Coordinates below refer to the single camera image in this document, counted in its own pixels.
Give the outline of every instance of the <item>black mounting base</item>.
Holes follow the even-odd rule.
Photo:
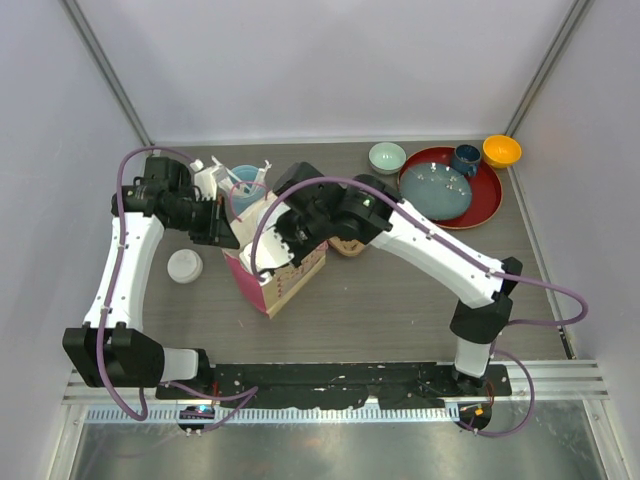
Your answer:
[[[114,387],[158,385],[164,370],[162,345],[124,324],[104,332],[105,367]],[[62,338],[62,347],[74,367],[87,386],[94,388],[104,387],[98,371],[97,342],[98,329],[89,326],[67,328]]]
[[[377,397],[382,409],[433,408],[444,405],[442,397],[486,396],[484,384],[462,392],[453,379],[453,365],[435,362],[230,364],[216,365],[213,375],[220,396],[257,386],[249,408],[341,410],[362,407],[369,396]],[[506,367],[489,365],[486,378],[494,387],[494,396],[511,395]],[[159,396],[165,390],[158,388],[158,398],[166,398]],[[181,390],[175,394],[172,399],[191,398]],[[222,406],[238,403],[223,402]]]
[[[456,424],[460,428],[471,427],[483,430],[489,425],[493,412],[492,407],[485,404],[482,405],[480,411],[478,411],[477,403],[460,403],[458,407],[460,408],[460,421]]]

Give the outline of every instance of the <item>red tray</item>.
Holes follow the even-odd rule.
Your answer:
[[[411,155],[398,173],[398,188],[400,188],[400,178],[407,169],[421,163],[435,162],[449,165],[453,150],[453,147],[432,147]],[[482,161],[478,174],[467,180],[473,195],[469,209],[453,220],[432,220],[433,223],[443,228],[462,230],[482,225],[495,215],[502,203],[502,183],[496,172]]]

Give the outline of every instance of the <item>small white bowl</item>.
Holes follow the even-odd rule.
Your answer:
[[[376,143],[369,150],[371,168],[382,175],[393,175],[399,172],[406,161],[406,152],[395,143]]]
[[[193,250],[178,250],[167,263],[169,276],[177,283],[191,283],[202,273],[202,259]]]

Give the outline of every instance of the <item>wooden table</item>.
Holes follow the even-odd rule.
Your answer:
[[[262,165],[269,159],[273,182],[296,161],[308,161],[325,175],[352,177],[371,172],[371,143],[249,145],[184,149],[208,160],[212,154],[229,168]],[[404,143],[408,154],[429,145]],[[539,278],[533,251],[506,171],[501,209],[486,224],[453,234],[482,253],[524,263]],[[383,177],[395,182],[394,177]],[[178,285],[167,261],[181,248],[193,248],[204,261],[202,276]],[[541,289],[518,286],[512,318],[552,318]],[[285,308],[269,320],[236,288],[216,247],[193,246],[185,233],[167,231],[155,255],[144,303],[147,335],[166,347],[205,348],[212,362],[451,361],[455,337],[449,322],[456,297],[429,276],[386,252],[368,248],[355,258],[330,251],[327,265]],[[499,341],[522,359],[563,359],[555,329],[518,326]]]

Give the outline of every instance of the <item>white robotic arm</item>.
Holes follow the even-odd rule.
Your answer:
[[[144,293],[153,256],[164,235],[164,226],[155,215],[146,217],[139,212],[126,213],[125,222],[127,225],[126,253],[120,266],[120,274],[105,328],[114,329],[120,324],[122,327],[142,333]],[[100,287],[91,308],[84,317],[84,324],[90,328],[97,329],[100,324],[100,314],[118,253],[119,233],[120,222],[114,217],[111,246]],[[163,351],[164,369],[160,381],[185,380],[196,376],[198,353],[195,350],[163,347]]]
[[[504,263],[478,253],[449,235],[374,177],[361,175],[354,180],[384,194],[400,206],[404,215],[359,187],[345,189],[335,183],[339,183],[339,179],[328,180],[323,184],[320,172],[305,163],[294,165],[279,180],[274,188],[276,195],[282,195],[297,184],[305,185],[305,188],[285,194],[284,202],[290,208],[281,210],[275,225],[260,236],[255,248],[255,263],[263,281],[269,280],[269,270],[288,263],[299,264],[321,241],[332,236],[356,239],[386,250],[415,265],[459,297],[451,323],[451,329],[458,337],[455,368],[459,374],[481,378],[488,364],[491,344],[508,321],[512,305],[508,294],[514,285],[498,276],[488,275],[486,270],[472,265],[444,243],[452,244],[493,272],[504,273]],[[425,235],[407,217],[431,233]],[[437,241],[436,235],[444,242]],[[252,250],[253,244],[249,244],[240,255],[249,271]],[[517,270],[522,265],[515,259],[508,260],[508,273],[520,273]]]

